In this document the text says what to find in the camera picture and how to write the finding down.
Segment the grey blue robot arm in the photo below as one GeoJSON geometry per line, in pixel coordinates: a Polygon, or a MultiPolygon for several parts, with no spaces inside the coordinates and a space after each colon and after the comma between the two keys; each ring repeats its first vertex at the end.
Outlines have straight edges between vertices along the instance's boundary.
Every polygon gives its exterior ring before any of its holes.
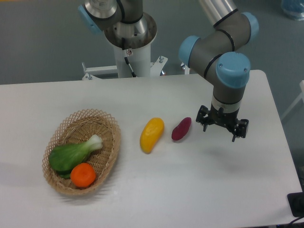
{"type": "MultiPolygon", "coordinates": [[[[245,138],[249,121],[237,118],[249,81],[249,59],[237,52],[256,37],[259,24],[248,12],[241,13],[231,0],[202,0],[214,33],[206,38],[187,37],[179,59],[213,85],[211,107],[201,106],[196,121],[204,128],[218,125],[245,138]]],[[[78,12],[92,33],[103,32],[117,50],[119,77],[150,76],[150,57],[138,52],[149,49],[156,37],[154,19],[143,11],[141,0],[87,0],[78,12]]]]}

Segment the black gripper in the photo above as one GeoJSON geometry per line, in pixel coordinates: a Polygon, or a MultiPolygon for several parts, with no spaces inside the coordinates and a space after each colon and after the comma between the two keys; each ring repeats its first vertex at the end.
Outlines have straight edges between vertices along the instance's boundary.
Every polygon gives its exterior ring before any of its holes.
{"type": "Polygon", "coordinates": [[[202,105],[196,117],[196,122],[203,126],[203,131],[207,130],[207,127],[212,124],[216,124],[222,127],[227,127],[227,130],[233,134],[232,142],[237,138],[245,138],[249,120],[248,119],[237,119],[238,110],[225,113],[224,111],[216,110],[211,107],[209,110],[206,106],[202,105]]]}

